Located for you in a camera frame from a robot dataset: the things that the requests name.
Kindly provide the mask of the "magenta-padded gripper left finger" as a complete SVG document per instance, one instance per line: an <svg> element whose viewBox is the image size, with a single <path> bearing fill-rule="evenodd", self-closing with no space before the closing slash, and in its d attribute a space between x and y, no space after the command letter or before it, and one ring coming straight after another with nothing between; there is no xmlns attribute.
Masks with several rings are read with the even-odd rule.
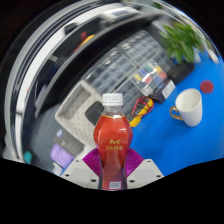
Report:
<svg viewBox="0 0 224 224"><path fill-rule="evenodd" d="M97 149L82 159L74 159L62 174L62 178L78 186L99 189L101 184L101 160Z"/></svg>

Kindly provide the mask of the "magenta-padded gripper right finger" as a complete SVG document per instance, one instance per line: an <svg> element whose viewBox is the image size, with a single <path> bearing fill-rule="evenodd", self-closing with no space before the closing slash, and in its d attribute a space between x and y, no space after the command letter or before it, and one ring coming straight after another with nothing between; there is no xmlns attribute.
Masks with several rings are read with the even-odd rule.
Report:
<svg viewBox="0 0 224 224"><path fill-rule="evenodd" d="M127 189L146 186L164 177L152 159L144 159L131 149L124 163L124 177Z"/></svg>

